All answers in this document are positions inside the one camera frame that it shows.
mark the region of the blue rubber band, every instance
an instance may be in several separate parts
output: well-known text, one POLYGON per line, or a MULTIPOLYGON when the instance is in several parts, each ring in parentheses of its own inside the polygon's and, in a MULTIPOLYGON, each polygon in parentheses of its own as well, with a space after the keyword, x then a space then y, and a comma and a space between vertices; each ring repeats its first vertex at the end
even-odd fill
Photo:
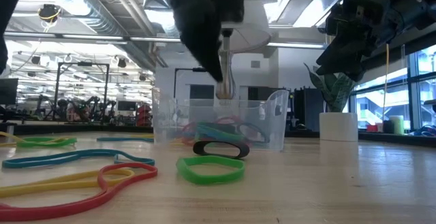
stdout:
POLYGON ((98 142, 143 141, 154 142, 153 138, 97 138, 98 142))
POLYGON ((59 153, 56 155, 48 155, 41 157, 27 157, 21 159, 8 159, 1 163, 3 168, 24 168, 24 167, 37 167, 37 166, 45 166, 45 165, 58 165, 62 163, 67 163, 71 161, 75 161, 81 158, 88 157, 114 157, 115 163, 122 163, 119 160, 119 155, 123 155, 128 159, 140 163, 145 163, 148 165, 154 165, 154 159, 147 159, 141 157, 135 157, 128 153, 124 153, 120 150, 113 149, 88 149, 88 150, 77 150, 74 152, 68 153, 59 153))

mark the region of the green rubber band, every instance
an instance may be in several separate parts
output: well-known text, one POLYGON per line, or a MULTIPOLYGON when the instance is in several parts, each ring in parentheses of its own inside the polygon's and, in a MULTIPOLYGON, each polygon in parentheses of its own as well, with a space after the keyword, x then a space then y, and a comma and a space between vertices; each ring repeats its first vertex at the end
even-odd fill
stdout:
POLYGON ((54 138, 25 138, 24 141, 17 142, 16 146, 23 147, 23 148, 29 148, 34 146, 58 147, 58 146, 67 146, 77 142, 76 138, 68 138, 68 139, 60 138, 59 140, 55 140, 54 142, 45 143, 53 140, 54 138))
POLYGON ((183 176, 185 180, 197 185, 210 185, 210 184, 217 184, 217 183, 232 182, 242 178, 244 176, 244 171, 245 171, 244 161, 229 159, 225 157, 218 157, 218 156, 182 158, 177 161, 176 167, 180 175, 183 176), (219 165, 234 167, 236 168, 236 170, 227 174, 204 176, 195 173, 190 168, 190 166, 201 165, 205 163, 215 163, 219 165))

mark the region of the black monitor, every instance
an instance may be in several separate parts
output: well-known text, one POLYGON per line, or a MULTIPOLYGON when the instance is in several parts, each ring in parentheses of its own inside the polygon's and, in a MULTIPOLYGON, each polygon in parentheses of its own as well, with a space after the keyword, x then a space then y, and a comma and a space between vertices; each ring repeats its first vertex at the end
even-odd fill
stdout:
POLYGON ((18 78, 0 79, 0 105, 15 105, 18 78))
POLYGON ((118 101, 118 111, 136 111, 136 101, 118 101))

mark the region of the white pot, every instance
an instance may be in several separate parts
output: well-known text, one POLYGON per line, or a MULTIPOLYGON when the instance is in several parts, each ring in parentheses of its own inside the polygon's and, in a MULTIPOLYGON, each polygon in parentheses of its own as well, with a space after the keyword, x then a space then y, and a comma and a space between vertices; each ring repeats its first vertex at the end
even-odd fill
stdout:
POLYGON ((357 142, 357 114, 349 112, 320 113, 320 139, 336 142, 357 142))

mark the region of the black rubber band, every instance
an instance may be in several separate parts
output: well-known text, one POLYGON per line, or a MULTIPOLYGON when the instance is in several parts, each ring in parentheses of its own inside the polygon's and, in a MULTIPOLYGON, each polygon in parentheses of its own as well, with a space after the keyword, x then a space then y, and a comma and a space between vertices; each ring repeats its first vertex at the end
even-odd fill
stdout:
POLYGON ((213 156, 226 157, 226 158, 230 158, 230 159, 241 159, 250 153, 250 148, 245 143, 240 143, 240 142, 199 141, 193 145, 193 151, 195 154, 202 155, 202 156, 213 155, 213 156), (207 153, 204 150, 204 148, 209 143, 224 143, 224 144, 232 145, 232 146, 237 147, 239 149, 239 154, 238 154, 238 156, 230 156, 230 155, 220 155, 220 154, 215 154, 215 153, 207 153))

